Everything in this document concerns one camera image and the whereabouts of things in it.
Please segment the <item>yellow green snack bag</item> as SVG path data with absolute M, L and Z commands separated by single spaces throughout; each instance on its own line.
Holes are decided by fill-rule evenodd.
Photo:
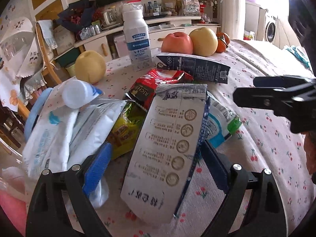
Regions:
M 112 161 L 134 149 L 145 117 L 146 111 L 135 102 L 127 101 L 106 138 L 106 141 L 112 145 Z

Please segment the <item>blue white carton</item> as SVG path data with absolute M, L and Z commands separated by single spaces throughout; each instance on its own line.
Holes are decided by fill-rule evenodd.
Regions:
M 196 154 L 206 84 L 158 85 L 126 171 L 121 199 L 150 225 L 169 223 Z

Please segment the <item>silver foil packet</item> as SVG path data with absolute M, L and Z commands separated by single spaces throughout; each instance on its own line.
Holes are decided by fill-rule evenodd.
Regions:
M 79 112 L 69 146 L 68 168 L 97 152 L 125 106 L 124 100 L 99 98 Z

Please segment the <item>green white snack packet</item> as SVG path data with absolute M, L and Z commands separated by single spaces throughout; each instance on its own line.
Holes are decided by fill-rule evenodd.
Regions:
M 231 138 L 240 128 L 240 117 L 222 105 L 209 91 L 210 107 L 206 123 L 205 139 L 214 147 Z

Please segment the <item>white wet wipes pack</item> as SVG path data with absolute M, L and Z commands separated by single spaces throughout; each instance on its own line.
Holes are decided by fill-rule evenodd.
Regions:
M 78 113 L 78 109 L 66 105 L 42 110 L 23 151 L 23 163 L 30 179 L 38 179 L 45 169 L 53 173 L 67 170 Z

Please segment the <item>washing machine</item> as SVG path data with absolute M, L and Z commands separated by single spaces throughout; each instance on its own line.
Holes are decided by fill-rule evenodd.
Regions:
M 277 17 L 273 16 L 268 10 L 259 8 L 258 27 L 256 33 L 257 41 L 274 42 L 277 30 Z

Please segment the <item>red coffee packet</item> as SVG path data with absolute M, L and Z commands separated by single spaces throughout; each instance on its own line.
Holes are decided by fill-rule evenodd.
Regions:
M 135 81 L 125 96 L 148 110 L 158 85 L 181 84 L 192 81 L 193 76 L 184 71 L 151 69 Z

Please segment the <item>orange tangerine far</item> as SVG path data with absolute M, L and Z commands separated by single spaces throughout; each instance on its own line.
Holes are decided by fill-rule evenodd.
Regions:
M 223 41 L 223 42 L 226 44 L 226 46 L 229 45 L 229 43 L 230 43 L 230 38 L 229 38 L 229 36 L 228 36 L 227 33 L 218 32 L 218 33 L 216 34 L 216 36 L 217 36 L 217 38 L 218 38 L 219 40 Z

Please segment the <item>pink plastic bin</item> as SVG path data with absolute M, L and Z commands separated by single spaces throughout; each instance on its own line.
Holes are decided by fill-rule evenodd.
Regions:
M 18 167 L 1 168 L 1 207 L 19 234 L 25 236 L 25 177 Z

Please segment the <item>dark blue milk carton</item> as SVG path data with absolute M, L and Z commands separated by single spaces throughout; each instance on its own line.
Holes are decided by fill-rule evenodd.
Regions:
M 195 80 L 228 83 L 230 67 L 216 62 L 208 57 L 160 53 L 154 58 L 155 65 L 161 70 L 184 71 Z

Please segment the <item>yellow pear beside apple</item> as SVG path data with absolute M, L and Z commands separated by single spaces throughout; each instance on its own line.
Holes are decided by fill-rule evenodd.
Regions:
M 193 30 L 189 37 L 193 43 L 193 54 L 197 56 L 209 57 L 215 53 L 218 40 L 215 32 L 207 27 Z

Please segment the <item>wooden chair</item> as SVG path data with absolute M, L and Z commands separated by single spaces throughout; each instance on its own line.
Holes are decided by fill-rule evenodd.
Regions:
M 37 22 L 35 24 L 35 30 L 36 30 L 36 36 L 38 39 L 39 43 L 39 48 L 42 54 L 42 59 L 43 59 L 43 70 L 42 70 L 42 75 L 43 76 L 50 76 L 52 80 L 54 80 L 56 85 L 59 85 L 62 83 L 62 80 L 59 78 L 59 76 L 56 74 L 54 70 L 53 64 L 50 62 L 50 59 L 48 57 L 49 49 L 48 46 L 46 45 L 46 42 L 43 38 L 43 32 L 41 30 L 40 24 Z

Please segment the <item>clear plastic bag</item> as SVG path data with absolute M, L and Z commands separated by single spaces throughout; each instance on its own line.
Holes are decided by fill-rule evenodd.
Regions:
M 199 0 L 181 0 L 181 16 L 200 16 Z

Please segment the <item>mesh food cover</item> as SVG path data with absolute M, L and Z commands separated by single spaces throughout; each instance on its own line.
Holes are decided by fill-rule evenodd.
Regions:
M 42 66 L 42 55 L 33 24 L 26 17 L 10 21 L 1 40 L 4 69 L 17 78 L 27 78 Z

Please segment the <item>dark flower bouquet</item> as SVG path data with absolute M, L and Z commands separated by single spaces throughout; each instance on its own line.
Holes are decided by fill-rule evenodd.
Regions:
M 70 3 L 66 10 L 57 15 L 56 23 L 70 32 L 77 33 L 92 24 L 95 9 L 95 1 L 79 0 Z

